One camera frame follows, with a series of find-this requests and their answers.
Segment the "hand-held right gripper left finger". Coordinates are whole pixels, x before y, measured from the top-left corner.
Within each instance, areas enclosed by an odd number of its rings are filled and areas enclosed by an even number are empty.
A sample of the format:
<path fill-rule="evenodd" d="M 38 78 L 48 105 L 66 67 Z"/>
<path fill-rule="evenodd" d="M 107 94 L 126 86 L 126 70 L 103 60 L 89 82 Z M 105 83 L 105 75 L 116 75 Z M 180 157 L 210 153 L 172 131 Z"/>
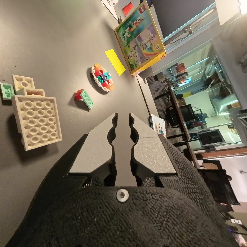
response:
<path fill-rule="evenodd" d="M 118 114 L 113 113 L 88 133 L 69 171 L 70 174 L 116 180 L 115 150 L 112 142 L 116 138 L 117 124 Z"/>

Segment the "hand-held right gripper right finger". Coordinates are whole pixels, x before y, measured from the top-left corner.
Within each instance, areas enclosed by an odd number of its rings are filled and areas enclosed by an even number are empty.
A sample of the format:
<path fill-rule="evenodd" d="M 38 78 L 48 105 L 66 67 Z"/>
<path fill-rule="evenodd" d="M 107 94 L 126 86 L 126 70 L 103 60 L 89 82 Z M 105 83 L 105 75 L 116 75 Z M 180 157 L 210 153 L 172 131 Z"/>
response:
<path fill-rule="evenodd" d="M 136 179 L 156 178 L 159 175 L 176 175 L 173 163 L 165 150 L 160 135 L 129 113 L 131 172 Z"/>

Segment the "mint red orange lego block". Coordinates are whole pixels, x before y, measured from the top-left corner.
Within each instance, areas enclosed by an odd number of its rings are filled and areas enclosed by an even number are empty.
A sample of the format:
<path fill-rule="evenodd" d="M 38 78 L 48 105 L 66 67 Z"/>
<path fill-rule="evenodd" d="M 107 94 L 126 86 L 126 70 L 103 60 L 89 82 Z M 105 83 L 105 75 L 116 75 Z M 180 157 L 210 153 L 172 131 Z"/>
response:
<path fill-rule="evenodd" d="M 75 93 L 75 99 L 83 101 L 86 106 L 92 110 L 94 107 L 94 102 L 90 98 L 89 94 L 87 93 L 86 89 L 80 89 Z"/>

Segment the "white lego build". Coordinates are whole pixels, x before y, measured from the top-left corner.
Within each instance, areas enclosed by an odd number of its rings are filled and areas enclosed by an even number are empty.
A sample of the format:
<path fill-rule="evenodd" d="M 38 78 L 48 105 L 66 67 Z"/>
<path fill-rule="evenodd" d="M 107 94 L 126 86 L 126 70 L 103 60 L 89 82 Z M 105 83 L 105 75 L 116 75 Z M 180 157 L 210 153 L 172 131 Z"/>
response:
<path fill-rule="evenodd" d="M 25 151 L 62 141 L 56 98 L 35 88 L 33 78 L 12 75 L 12 79 L 11 102 Z"/>

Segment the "mint green lego piece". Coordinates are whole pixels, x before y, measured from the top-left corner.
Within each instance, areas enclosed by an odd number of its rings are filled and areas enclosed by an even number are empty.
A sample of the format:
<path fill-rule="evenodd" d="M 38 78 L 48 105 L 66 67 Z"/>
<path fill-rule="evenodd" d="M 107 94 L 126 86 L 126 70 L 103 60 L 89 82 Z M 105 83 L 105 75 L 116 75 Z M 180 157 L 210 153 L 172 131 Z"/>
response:
<path fill-rule="evenodd" d="M 3 100 L 11 100 L 11 97 L 15 95 L 13 85 L 3 82 L 1 82 L 0 85 Z"/>

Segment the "lego instruction booklet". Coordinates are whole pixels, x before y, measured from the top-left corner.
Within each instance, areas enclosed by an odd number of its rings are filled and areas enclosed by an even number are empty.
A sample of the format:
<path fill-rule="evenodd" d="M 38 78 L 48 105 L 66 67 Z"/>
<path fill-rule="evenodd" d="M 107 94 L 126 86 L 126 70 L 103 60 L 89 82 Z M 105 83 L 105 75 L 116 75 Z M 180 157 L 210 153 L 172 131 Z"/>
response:
<path fill-rule="evenodd" d="M 158 134 L 166 138 L 166 127 L 165 121 L 162 118 L 155 116 L 154 114 L 149 115 L 149 124 L 150 127 L 156 131 Z"/>

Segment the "round white rainbow lego plate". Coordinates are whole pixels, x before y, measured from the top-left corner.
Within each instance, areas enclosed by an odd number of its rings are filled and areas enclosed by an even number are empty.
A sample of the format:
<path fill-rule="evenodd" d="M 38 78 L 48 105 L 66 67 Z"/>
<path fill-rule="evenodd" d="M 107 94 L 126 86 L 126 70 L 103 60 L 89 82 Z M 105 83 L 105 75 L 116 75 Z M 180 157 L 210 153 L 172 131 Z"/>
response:
<path fill-rule="evenodd" d="M 91 68 L 91 74 L 96 84 L 105 92 L 114 90 L 114 84 L 111 73 L 105 70 L 101 65 L 95 63 Z"/>

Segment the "colourful lego set box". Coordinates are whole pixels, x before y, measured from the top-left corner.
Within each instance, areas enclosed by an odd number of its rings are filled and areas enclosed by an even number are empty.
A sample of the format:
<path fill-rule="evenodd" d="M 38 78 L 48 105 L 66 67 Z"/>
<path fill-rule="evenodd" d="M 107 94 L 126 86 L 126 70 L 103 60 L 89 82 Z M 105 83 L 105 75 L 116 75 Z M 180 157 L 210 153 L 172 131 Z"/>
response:
<path fill-rule="evenodd" d="M 166 57 L 166 50 L 147 1 L 114 29 L 132 76 Z"/>

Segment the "black office chair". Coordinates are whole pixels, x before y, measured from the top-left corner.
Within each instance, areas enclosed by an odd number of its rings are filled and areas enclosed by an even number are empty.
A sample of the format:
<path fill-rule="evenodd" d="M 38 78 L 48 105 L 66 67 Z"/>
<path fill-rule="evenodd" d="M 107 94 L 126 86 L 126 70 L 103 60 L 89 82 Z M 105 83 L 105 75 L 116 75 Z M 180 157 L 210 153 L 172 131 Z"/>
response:
<path fill-rule="evenodd" d="M 190 122 L 195 119 L 195 114 L 191 104 L 180 107 L 180 110 L 185 122 Z M 166 108 L 166 120 L 173 128 L 178 128 L 180 126 L 179 115 L 176 113 L 173 106 Z"/>
<path fill-rule="evenodd" d="M 216 203 L 240 205 L 230 184 L 231 176 L 222 168 L 220 161 L 202 159 L 202 169 L 197 171 L 208 186 Z"/>

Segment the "gray computer monitor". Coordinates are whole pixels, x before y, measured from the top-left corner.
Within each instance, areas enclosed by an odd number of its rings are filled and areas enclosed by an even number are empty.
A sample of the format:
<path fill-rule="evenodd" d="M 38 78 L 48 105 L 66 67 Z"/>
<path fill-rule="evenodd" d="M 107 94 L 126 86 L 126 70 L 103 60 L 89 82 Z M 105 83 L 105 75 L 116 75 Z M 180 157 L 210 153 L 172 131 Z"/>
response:
<path fill-rule="evenodd" d="M 219 129 L 200 131 L 196 135 L 201 147 L 211 148 L 215 145 L 226 143 Z"/>

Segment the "white cutout panel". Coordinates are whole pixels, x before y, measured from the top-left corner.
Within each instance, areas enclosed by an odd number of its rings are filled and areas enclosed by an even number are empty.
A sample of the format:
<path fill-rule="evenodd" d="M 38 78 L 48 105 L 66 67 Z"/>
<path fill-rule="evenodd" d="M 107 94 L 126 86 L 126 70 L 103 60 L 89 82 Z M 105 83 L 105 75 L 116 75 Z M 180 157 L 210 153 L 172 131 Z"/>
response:
<path fill-rule="evenodd" d="M 156 81 L 150 86 L 150 92 L 154 101 L 160 99 L 169 92 L 168 83 Z"/>

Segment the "yellow paper sheet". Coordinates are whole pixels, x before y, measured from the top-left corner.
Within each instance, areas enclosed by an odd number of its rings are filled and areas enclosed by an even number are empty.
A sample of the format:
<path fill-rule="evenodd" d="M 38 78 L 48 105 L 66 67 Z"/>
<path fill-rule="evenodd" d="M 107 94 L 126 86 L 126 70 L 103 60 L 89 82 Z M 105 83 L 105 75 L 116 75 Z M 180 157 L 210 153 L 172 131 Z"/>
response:
<path fill-rule="evenodd" d="M 123 64 L 119 60 L 115 51 L 113 49 L 110 49 L 108 51 L 105 51 L 105 54 L 108 57 L 108 59 L 110 60 L 111 64 L 113 65 L 113 67 L 116 70 L 116 72 L 118 73 L 118 75 L 121 76 L 123 74 L 123 72 L 125 72 L 126 68 L 123 66 Z"/>

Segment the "wooden book stand white base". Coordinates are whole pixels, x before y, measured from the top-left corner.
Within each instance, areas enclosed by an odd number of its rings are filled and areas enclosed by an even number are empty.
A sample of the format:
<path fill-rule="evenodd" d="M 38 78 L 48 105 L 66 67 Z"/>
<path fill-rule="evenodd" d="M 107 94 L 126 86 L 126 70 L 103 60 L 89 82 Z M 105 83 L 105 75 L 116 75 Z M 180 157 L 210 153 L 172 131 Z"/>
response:
<path fill-rule="evenodd" d="M 120 8 L 120 0 L 115 0 L 115 1 L 108 1 L 108 0 L 101 0 L 100 1 L 103 6 L 105 6 L 108 11 L 113 15 L 113 17 L 118 20 L 121 19 L 123 20 L 122 17 L 122 10 Z"/>

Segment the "orange gray striped post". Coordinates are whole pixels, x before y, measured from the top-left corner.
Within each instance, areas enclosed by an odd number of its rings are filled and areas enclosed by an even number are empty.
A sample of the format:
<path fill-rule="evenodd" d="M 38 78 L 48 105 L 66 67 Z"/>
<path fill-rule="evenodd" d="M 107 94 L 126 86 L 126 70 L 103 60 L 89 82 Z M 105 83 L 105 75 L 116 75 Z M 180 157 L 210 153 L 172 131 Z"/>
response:
<path fill-rule="evenodd" d="M 129 2 L 126 6 L 124 6 L 122 8 L 122 12 L 123 12 L 124 16 L 127 16 L 128 13 L 131 11 L 132 8 L 133 8 L 132 2 Z"/>

